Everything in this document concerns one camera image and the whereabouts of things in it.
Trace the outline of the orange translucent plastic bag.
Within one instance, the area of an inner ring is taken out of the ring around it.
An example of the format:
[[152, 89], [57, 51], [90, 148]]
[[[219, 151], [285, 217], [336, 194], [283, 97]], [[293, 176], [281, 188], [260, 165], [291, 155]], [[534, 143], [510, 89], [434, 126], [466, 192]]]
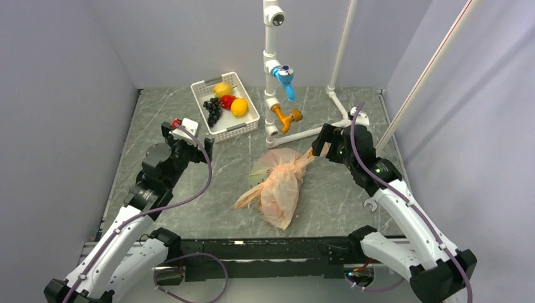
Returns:
[[312, 150], [269, 150], [249, 172], [250, 189], [235, 202], [236, 209], [254, 205], [264, 221], [286, 230], [295, 214], [307, 166], [315, 160]]

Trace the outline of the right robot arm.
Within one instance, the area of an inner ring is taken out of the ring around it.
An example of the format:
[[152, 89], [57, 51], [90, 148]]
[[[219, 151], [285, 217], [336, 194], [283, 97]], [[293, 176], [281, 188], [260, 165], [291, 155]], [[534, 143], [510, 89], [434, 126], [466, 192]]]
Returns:
[[470, 279], [477, 258], [460, 250], [414, 199], [395, 165], [377, 156], [372, 134], [363, 125], [341, 128], [324, 124], [313, 141], [312, 155], [343, 164], [356, 185], [388, 212], [412, 245], [407, 249], [365, 226], [348, 236], [348, 255], [356, 262], [376, 260], [406, 280], [421, 302], [445, 302], [461, 290], [472, 301]]

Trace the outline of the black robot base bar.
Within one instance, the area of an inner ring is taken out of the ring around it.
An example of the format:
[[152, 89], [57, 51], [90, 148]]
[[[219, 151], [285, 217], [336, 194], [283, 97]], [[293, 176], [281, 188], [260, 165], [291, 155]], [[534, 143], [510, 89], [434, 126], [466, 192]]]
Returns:
[[184, 239], [173, 260], [156, 267], [158, 286], [228, 278], [321, 276], [342, 278], [369, 266], [347, 236]]

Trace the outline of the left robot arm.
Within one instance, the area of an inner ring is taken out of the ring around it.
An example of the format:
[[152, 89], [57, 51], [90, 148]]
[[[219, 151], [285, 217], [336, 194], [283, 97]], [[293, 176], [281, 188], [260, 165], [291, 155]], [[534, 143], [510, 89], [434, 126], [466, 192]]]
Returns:
[[214, 141], [199, 141], [197, 122], [175, 119], [164, 122], [161, 131], [165, 141], [147, 149], [112, 225], [65, 279], [47, 284], [47, 302], [118, 302], [150, 269], [180, 259], [180, 236], [164, 228], [154, 230], [139, 252], [127, 255], [162, 211], [172, 208], [173, 189], [187, 166], [203, 162], [212, 167]]

